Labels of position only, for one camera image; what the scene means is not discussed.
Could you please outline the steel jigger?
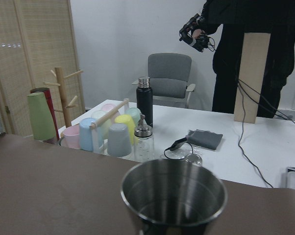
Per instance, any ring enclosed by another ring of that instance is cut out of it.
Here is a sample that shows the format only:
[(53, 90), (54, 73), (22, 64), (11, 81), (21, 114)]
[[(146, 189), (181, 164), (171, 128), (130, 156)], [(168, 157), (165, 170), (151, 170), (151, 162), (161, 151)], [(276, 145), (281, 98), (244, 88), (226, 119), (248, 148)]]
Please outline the steel jigger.
[(139, 235), (203, 235), (228, 200), (224, 183), (211, 171), (169, 159), (131, 168), (120, 193)]

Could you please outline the green cup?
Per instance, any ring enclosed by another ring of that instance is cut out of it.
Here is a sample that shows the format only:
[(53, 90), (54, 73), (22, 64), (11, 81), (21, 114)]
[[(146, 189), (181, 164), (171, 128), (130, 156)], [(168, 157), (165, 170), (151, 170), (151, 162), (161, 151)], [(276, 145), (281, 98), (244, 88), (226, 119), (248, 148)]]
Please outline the green cup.
[(130, 115), (135, 123), (135, 126), (138, 126), (138, 122), (141, 119), (140, 117), (140, 109), (138, 108), (129, 108), (126, 110), (125, 114)]

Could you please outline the black insulated bottle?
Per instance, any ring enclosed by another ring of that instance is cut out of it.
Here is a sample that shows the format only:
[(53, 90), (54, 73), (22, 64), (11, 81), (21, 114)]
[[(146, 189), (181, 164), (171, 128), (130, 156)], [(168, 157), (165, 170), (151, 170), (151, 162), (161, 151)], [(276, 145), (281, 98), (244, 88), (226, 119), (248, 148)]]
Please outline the black insulated bottle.
[(136, 97), (137, 108), (145, 115), (147, 125), (153, 127), (153, 91), (148, 76), (139, 77)]

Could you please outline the glass dispenser bottle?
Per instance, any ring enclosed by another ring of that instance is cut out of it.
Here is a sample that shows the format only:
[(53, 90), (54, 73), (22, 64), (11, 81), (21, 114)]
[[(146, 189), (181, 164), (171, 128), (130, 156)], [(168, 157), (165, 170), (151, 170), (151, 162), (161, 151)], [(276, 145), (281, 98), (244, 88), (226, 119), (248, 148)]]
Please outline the glass dispenser bottle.
[(134, 130), (134, 159), (138, 162), (155, 159), (152, 127), (145, 123), (143, 114), (140, 114), (140, 120)]

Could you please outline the grey cup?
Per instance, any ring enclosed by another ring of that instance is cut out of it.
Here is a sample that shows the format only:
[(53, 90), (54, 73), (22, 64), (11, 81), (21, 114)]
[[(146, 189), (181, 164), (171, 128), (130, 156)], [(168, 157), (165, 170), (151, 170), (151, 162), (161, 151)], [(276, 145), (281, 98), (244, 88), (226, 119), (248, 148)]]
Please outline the grey cup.
[(127, 125), (114, 123), (109, 128), (107, 153), (113, 157), (125, 157), (132, 151)]

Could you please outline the pink cup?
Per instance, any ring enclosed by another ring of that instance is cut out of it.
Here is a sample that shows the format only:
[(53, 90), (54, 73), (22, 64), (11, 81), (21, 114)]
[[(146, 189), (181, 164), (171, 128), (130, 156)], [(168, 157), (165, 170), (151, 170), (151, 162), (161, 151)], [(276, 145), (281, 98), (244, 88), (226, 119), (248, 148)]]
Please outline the pink cup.
[(108, 103), (108, 104), (104, 104), (101, 107), (101, 111), (104, 111), (105, 113), (109, 113), (111, 110), (113, 110), (116, 106), (114, 104)]

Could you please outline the grey office chair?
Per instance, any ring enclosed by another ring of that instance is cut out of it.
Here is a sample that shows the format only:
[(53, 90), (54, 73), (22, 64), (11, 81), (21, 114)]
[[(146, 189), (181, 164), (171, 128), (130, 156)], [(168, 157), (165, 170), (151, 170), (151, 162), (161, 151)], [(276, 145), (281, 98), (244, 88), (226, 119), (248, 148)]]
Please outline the grey office chair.
[(154, 53), (148, 56), (148, 77), (153, 104), (189, 108), (195, 84), (188, 84), (192, 59), (179, 53)]

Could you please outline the grey folded cloth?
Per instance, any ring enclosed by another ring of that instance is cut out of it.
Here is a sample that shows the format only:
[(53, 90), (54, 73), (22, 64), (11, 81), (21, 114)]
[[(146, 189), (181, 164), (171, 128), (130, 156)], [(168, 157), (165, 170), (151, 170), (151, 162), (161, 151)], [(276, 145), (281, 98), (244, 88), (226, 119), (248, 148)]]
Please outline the grey folded cloth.
[(217, 149), (222, 137), (223, 134), (216, 134), (214, 132), (199, 129), (189, 130), (186, 135), (187, 142), (211, 150)]

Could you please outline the small steel cup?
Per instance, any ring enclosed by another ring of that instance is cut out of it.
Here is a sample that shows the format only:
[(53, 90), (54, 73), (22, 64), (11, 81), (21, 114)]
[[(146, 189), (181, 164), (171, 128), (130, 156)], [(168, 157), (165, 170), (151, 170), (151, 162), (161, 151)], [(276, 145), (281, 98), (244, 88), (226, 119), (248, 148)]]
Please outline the small steel cup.
[(202, 157), (195, 153), (187, 154), (184, 158), (184, 161), (193, 163), (197, 166), (202, 166)]

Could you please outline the blue cup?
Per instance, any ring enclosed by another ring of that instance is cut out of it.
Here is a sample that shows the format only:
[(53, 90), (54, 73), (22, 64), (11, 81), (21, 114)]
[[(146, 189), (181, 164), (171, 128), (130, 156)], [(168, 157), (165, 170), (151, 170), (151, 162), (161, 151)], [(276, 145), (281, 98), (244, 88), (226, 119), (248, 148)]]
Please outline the blue cup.
[(93, 151), (90, 125), (95, 121), (94, 118), (88, 117), (79, 123), (79, 144), (82, 150)]

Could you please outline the wooden mug tree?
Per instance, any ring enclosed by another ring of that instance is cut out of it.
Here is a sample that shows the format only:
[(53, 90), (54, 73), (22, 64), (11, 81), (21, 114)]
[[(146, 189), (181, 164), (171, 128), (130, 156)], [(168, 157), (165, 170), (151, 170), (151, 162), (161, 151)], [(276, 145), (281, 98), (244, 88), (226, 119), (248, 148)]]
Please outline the wooden mug tree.
[(54, 111), (62, 113), (63, 117), (64, 117), (64, 121), (65, 121), (65, 126), (70, 127), (70, 126), (72, 126), (72, 121), (71, 121), (69, 109), (78, 107), (80, 104), (84, 108), (84, 97), (82, 96), (81, 102), (78, 103), (77, 102), (78, 96), (75, 95), (69, 102), (67, 99), (65, 80), (69, 79), (71, 77), (80, 75), (81, 73), (83, 73), (83, 70), (78, 70), (78, 71), (73, 72), (73, 73), (66, 75), (66, 76), (63, 75), (63, 69), (61, 67), (55, 67), (54, 70), (50, 70), (50, 72), (56, 78), (57, 82), (55, 82), (55, 83), (54, 82), (44, 82), (44, 84), (47, 86), (57, 86), (58, 87), (62, 109), (61, 110), (54, 109)]

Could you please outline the green tumbler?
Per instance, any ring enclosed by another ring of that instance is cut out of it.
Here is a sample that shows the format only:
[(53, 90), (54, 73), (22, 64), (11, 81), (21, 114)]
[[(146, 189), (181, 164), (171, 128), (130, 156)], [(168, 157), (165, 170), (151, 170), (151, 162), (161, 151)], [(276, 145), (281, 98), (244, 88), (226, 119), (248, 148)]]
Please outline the green tumbler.
[(30, 124), (35, 140), (47, 141), (56, 137), (52, 115), (45, 94), (31, 93), (27, 95)]

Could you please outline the red tumbler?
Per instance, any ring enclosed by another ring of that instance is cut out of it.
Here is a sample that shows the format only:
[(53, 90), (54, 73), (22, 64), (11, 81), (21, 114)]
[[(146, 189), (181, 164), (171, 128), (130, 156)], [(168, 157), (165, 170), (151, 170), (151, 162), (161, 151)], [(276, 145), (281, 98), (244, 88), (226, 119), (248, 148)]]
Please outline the red tumbler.
[(54, 123), (54, 127), (55, 127), (55, 131), (56, 131), (56, 138), (57, 141), (59, 140), (59, 134), (58, 134), (58, 129), (57, 129), (57, 123), (56, 123), (56, 117), (55, 117), (55, 113), (54, 113), (54, 107), (53, 107), (53, 102), (52, 102), (52, 98), (51, 98), (51, 94), (50, 94), (50, 89), (47, 87), (40, 87), (40, 88), (34, 88), (32, 90), (30, 90), (30, 93), (39, 93), (42, 92), (45, 94), (46, 97), (46, 101), (53, 119), (53, 123)]

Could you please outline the wooden plank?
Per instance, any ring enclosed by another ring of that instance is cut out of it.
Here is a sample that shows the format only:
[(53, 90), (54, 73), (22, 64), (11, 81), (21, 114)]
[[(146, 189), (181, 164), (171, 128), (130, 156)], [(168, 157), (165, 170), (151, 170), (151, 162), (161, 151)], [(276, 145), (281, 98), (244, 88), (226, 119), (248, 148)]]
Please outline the wooden plank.
[(269, 33), (244, 34), (234, 108), (235, 121), (256, 121), (269, 43)]

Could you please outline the person in black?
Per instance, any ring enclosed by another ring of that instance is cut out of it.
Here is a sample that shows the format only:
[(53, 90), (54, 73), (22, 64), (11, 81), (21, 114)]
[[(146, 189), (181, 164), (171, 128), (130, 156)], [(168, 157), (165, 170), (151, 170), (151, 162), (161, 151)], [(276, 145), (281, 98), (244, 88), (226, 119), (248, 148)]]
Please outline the person in black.
[(252, 88), (247, 77), (256, 81), (257, 116), (274, 117), (295, 66), (295, 0), (208, 0), (201, 16), (194, 38), (222, 26), (212, 111), (235, 113), (239, 95)]

